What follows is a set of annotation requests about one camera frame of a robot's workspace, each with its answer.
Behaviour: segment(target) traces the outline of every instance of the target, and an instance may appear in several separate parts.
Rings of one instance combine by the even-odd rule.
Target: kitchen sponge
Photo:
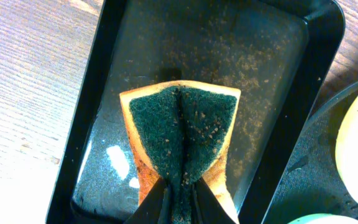
[[[143,201],[158,176],[173,190],[173,223],[190,223],[190,185],[204,177],[235,221],[226,159],[240,91],[173,81],[120,94]]]

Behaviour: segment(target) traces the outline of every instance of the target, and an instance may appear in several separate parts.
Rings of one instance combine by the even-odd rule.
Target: black tray
[[[358,219],[358,204],[347,192],[335,165],[336,136],[357,96],[358,82],[331,98],[307,121],[265,223],[285,224],[315,213]]]
[[[242,90],[226,183],[240,221],[261,223],[343,33],[331,0],[107,0],[47,223],[137,209],[118,94],[176,79]]]

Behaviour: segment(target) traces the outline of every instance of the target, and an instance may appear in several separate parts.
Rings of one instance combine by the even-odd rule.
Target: dark plate
[[[343,33],[330,0],[107,0],[47,222],[137,209],[118,94],[184,79],[242,90],[226,183],[240,220],[260,223]]]
[[[277,188],[265,223],[284,224],[314,213],[358,219],[335,165],[336,136],[358,96],[358,82],[323,105],[306,123]]]

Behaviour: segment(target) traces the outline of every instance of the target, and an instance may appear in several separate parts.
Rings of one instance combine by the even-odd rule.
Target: wood grain surface
[[[0,1],[0,223],[43,223],[103,0]],[[320,105],[358,81],[358,0]]]

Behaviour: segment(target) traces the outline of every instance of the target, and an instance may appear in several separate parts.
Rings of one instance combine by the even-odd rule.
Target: wet surface
[[[182,79],[242,90],[226,171],[239,208],[307,43],[305,28],[254,1],[129,1],[74,202],[121,220],[134,212],[139,183],[119,94]]]
[[[316,112],[319,116],[305,124],[264,223],[285,224],[314,213],[358,220],[358,204],[347,192],[334,156],[338,130],[357,95],[358,91],[334,98],[335,103],[324,105],[324,110]]]

